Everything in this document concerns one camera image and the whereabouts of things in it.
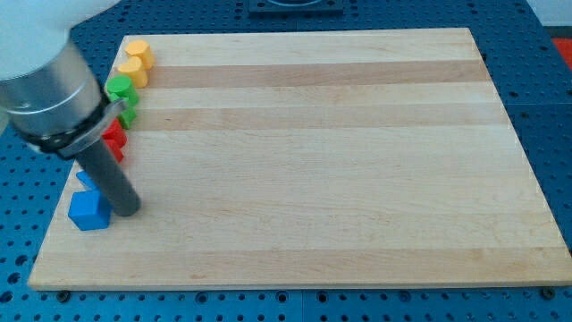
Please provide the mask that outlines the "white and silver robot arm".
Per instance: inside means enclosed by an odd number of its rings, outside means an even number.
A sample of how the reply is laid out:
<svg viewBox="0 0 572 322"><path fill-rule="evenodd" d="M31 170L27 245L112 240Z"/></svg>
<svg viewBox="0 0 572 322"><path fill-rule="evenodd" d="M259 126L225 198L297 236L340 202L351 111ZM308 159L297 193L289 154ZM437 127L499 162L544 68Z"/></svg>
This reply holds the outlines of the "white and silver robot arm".
<svg viewBox="0 0 572 322"><path fill-rule="evenodd" d="M73 158L126 110L109 101L73 43L76 25L117 0L1 0L1 108L45 153Z"/></svg>

